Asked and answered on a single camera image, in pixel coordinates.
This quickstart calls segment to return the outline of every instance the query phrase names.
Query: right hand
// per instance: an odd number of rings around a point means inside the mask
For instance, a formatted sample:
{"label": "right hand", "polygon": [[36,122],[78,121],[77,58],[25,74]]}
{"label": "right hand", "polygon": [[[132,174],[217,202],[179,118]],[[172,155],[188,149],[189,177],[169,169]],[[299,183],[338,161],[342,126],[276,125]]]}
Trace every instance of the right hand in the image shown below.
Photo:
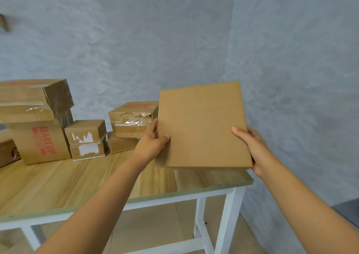
{"label": "right hand", "polygon": [[233,126],[232,132],[247,143],[254,160],[252,170],[256,175],[263,179],[263,172],[265,169],[268,165],[271,165],[273,161],[278,161],[278,159],[272,154],[267,144],[256,130],[248,127],[247,133]]}

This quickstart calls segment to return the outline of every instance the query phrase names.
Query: white paper residue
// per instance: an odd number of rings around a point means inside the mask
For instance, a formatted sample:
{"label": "white paper residue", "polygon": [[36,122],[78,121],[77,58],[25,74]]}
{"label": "white paper residue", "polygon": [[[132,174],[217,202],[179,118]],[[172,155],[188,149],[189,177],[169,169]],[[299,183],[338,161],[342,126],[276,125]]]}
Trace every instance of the white paper residue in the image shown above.
{"label": "white paper residue", "polygon": [[83,137],[84,140],[81,140],[78,136],[75,136],[74,133],[72,133],[72,138],[74,140],[79,140],[79,143],[93,142],[92,134],[90,132],[87,134],[87,136]]}
{"label": "white paper residue", "polygon": [[84,155],[87,155],[87,154],[90,154],[90,153],[98,154],[100,152],[98,150],[98,144],[97,143],[79,145],[79,151],[80,151],[80,156],[84,156]]}

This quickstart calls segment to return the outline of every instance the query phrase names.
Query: left hand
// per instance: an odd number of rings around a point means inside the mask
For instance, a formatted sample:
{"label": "left hand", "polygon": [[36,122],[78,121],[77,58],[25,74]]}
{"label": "left hand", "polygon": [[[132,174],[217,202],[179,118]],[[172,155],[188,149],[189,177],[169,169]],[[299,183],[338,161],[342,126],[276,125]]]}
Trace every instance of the left hand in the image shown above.
{"label": "left hand", "polygon": [[158,120],[155,119],[147,126],[146,132],[137,143],[132,155],[133,159],[139,161],[141,164],[141,170],[143,170],[158,155],[163,149],[164,144],[171,139],[170,136],[155,138],[153,133],[157,128],[157,123]]}

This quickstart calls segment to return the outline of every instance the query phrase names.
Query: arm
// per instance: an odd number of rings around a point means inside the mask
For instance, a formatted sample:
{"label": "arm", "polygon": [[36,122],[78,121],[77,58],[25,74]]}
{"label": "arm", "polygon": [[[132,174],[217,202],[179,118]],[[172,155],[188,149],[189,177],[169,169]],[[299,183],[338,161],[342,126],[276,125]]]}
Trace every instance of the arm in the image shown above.
{"label": "arm", "polygon": [[232,131],[247,143],[253,172],[263,179],[307,253],[358,252],[359,232],[282,164],[256,130]]}
{"label": "arm", "polygon": [[170,139],[155,139],[154,120],[125,161],[35,254],[101,254],[140,172]]}

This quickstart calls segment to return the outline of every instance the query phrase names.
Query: white metal frame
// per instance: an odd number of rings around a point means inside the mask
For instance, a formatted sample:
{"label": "white metal frame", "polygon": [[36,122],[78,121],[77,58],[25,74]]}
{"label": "white metal frame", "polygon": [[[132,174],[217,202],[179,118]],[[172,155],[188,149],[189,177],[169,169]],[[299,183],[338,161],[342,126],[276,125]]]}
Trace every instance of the white metal frame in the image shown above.
{"label": "white metal frame", "polygon": [[[124,211],[197,199],[195,225],[193,231],[194,239],[163,245],[160,247],[152,247],[139,251],[128,252],[127,254],[182,254],[201,249],[204,249],[206,254],[228,254],[229,248],[231,247],[232,237],[236,227],[238,215],[240,213],[240,206],[242,204],[244,193],[245,186],[242,186],[237,188],[226,188],[222,190],[214,190],[203,193],[187,194],[176,197],[167,197],[126,204],[123,209]],[[215,248],[213,248],[205,222],[203,220],[203,215],[206,198],[222,194],[226,194],[226,199],[223,207],[221,223],[219,226],[217,243]],[[45,236],[40,225],[67,220],[72,214],[73,212],[2,222],[0,223],[0,230],[21,228],[30,246],[35,251],[45,241]]]}

